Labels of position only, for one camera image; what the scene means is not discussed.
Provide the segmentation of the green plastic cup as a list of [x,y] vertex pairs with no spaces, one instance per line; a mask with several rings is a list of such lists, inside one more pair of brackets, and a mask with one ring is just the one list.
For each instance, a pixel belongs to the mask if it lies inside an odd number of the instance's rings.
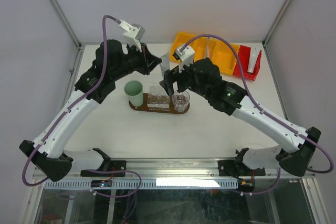
[[124,86],[124,92],[133,106],[138,107],[143,104],[143,85],[141,82],[129,81]]

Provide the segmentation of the clear plastic cup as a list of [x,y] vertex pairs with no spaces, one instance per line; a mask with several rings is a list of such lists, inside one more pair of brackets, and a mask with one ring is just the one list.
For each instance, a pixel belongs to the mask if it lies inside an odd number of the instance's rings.
[[177,112],[184,112],[190,102],[190,94],[187,91],[175,91],[172,95],[174,109]]

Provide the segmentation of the aluminium corner post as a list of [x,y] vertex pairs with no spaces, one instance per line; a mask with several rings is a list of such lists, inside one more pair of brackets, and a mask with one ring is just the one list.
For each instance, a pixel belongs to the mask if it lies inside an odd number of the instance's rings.
[[63,28],[65,29],[66,33],[70,37],[73,44],[76,46],[77,49],[81,48],[81,42],[79,41],[77,35],[75,34],[73,28],[71,27],[64,11],[62,10],[58,0],[48,0],[50,5],[52,6],[56,16],[58,17],[59,21],[61,22]]
[[275,30],[277,29],[278,25],[280,24],[281,20],[283,19],[287,9],[289,8],[291,2],[293,0],[284,0],[278,14],[276,15],[275,20],[273,21],[272,25],[270,26],[267,35],[264,37],[262,44],[263,46],[267,45],[268,42],[270,41],[273,33],[275,32]]

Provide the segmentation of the yellow bin left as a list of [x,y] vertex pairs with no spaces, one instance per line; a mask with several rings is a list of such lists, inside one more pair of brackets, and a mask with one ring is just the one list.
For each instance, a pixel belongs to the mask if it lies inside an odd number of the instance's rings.
[[195,34],[190,34],[190,33],[186,33],[186,32],[182,32],[179,31],[175,37],[175,40],[172,44],[171,50],[170,50],[170,61],[171,62],[175,62],[177,63],[178,60],[176,60],[173,56],[173,53],[175,52],[175,50],[182,46],[183,44],[187,43],[188,41],[190,41],[192,38],[194,38],[196,35]]

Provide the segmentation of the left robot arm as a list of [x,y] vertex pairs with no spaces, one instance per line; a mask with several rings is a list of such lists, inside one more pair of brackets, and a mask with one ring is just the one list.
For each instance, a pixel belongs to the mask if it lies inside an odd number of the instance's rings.
[[126,46],[127,52],[123,52],[117,40],[101,44],[92,66],[81,75],[57,117],[33,141],[22,141],[20,150],[48,179],[57,182],[69,172],[104,176],[112,171],[112,160],[101,149],[70,152],[65,146],[85,118],[115,90],[118,80],[135,71],[149,75],[162,62],[146,44],[140,47]]

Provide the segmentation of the yellow bin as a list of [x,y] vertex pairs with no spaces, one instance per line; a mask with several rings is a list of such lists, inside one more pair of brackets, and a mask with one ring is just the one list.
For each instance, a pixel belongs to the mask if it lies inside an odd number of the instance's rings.
[[171,50],[170,50],[170,61],[171,62],[175,62],[177,63],[178,60],[176,60],[173,56],[173,53],[175,52],[175,50],[182,46],[183,44],[187,43],[188,41],[190,41],[192,38],[194,38],[196,35],[195,34],[190,34],[190,33],[186,33],[186,32],[182,32],[179,31],[175,37],[175,40],[172,44]]
[[215,39],[209,41],[209,56],[222,74],[232,75],[237,59],[233,51],[223,42]]
[[[192,48],[195,50],[195,57],[194,57],[194,61],[198,61],[201,59],[206,58],[205,57],[205,52],[206,52],[206,38],[199,38],[196,41],[193,42]],[[210,55],[210,59],[212,59],[212,55],[213,52],[215,50],[217,44],[217,40],[215,39],[211,39],[210,38],[210,42],[209,42],[209,55]]]

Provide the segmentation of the pink toothbrush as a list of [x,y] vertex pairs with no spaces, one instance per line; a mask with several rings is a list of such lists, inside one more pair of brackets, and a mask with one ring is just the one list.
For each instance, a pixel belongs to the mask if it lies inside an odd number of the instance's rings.
[[207,44],[206,44],[205,57],[209,59],[210,58],[210,55],[209,55],[209,42],[210,42],[210,38],[209,37],[206,38],[206,42],[207,42]]

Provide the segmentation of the yellow bin middle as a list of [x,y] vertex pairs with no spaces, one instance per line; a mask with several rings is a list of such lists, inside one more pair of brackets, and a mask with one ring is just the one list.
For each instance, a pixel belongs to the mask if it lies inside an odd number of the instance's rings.
[[[195,57],[194,57],[194,61],[198,61],[201,59],[206,58],[205,57],[205,52],[206,52],[206,38],[199,38],[196,41],[193,42],[192,48],[195,50]],[[210,59],[212,59],[212,55],[213,52],[215,50],[217,44],[217,40],[215,39],[211,39],[210,38],[210,42],[209,42],[209,55],[210,55]]]

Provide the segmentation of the red plastic bin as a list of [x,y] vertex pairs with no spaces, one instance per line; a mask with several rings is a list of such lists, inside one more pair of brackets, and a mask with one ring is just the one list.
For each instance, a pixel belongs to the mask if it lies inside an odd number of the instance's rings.
[[245,79],[255,81],[257,76],[258,76],[259,70],[260,70],[260,62],[261,62],[262,51],[260,50],[260,54],[259,54],[258,60],[256,62],[254,73],[250,74],[250,73],[247,72],[247,68],[248,68],[249,56],[250,56],[250,50],[251,49],[252,49],[251,47],[240,45],[239,46],[239,51],[238,51],[238,57],[240,59],[241,66],[243,68],[243,73],[244,73]]

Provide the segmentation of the left aluminium corner post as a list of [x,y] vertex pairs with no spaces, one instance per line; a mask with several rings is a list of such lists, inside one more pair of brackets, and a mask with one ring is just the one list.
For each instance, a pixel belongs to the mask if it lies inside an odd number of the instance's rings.
[[52,6],[56,16],[58,17],[59,21],[61,22],[63,28],[65,29],[66,33],[70,37],[73,44],[76,46],[77,49],[81,48],[81,42],[79,41],[77,35],[75,34],[73,28],[71,27],[64,11],[62,10],[58,0],[48,0],[50,5]]

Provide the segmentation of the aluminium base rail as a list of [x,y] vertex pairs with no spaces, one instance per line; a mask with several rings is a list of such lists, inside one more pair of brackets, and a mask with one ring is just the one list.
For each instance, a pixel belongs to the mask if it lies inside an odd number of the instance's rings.
[[[218,162],[232,158],[112,158],[113,161],[125,161],[126,167],[119,170],[132,170],[140,174],[142,178],[158,177],[191,177],[191,178],[225,178],[221,176],[227,171]],[[264,176],[254,175],[257,179],[276,179],[276,168],[265,168]],[[302,178],[314,178],[314,173],[306,172],[303,177],[289,174],[281,169],[281,179],[298,180]]]

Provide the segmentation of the brown oval wooden tray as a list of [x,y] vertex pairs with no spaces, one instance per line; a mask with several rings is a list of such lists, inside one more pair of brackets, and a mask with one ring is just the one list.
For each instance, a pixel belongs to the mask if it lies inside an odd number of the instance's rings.
[[129,106],[131,109],[135,111],[142,111],[142,112],[153,112],[153,113],[165,113],[165,114],[185,114],[189,111],[190,109],[190,104],[187,105],[184,111],[179,112],[175,110],[174,104],[172,102],[172,98],[170,98],[170,106],[169,108],[156,108],[156,107],[148,107],[147,102],[149,100],[149,94],[144,93],[143,94],[143,104],[141,106],[134,106],[130,101],[129,101]]

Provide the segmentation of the right aluminium corner post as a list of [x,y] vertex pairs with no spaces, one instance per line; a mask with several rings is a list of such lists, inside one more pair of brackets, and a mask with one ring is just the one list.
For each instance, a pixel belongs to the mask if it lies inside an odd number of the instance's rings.
[[275,30],[277,29],[278,25],[280,24],[281,20],[283,19],[287,9],[289,8],[291,2],[293,0],[284,0],[278,14],[276,15],[275,20],[273,21],[272,25],[270,26],[267,35],[264,37],[262,44],[263,46],[267,45],[268,42],[270,41],[273,33],[275,32]]

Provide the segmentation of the yellow bin right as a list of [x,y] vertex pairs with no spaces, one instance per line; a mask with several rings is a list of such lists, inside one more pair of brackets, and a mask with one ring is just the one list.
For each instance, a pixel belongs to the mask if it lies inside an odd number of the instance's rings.
[[237,59],[233,51],[223,42],[215,39],[209,41],[209,56],[222,74],[232,75]]

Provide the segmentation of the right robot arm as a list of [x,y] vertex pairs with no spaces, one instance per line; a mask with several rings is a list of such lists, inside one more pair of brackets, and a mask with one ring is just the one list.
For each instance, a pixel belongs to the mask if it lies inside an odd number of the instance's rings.
[[304,129],[254,104],[247,91],[239,85],[223,80],[219,68],[208,58],[189,66],[162,69],[160,86],[168,95],[190,90],[203,97],[215,110],[240,119],[266,134],[277,146],[261,149],[249,147],[236,151],[234,161],[225,172],[234,177],[247,176],[253,170],[282,168],[302,177],[315,151],[321,132],[311,127]]

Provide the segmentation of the clear acrylic toothbrush holder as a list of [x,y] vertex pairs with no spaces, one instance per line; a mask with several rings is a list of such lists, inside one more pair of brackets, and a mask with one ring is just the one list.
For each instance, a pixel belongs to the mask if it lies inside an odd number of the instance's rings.
[[148,107],[169,108],[170,97],[161,86],[150,86],[148,94]]

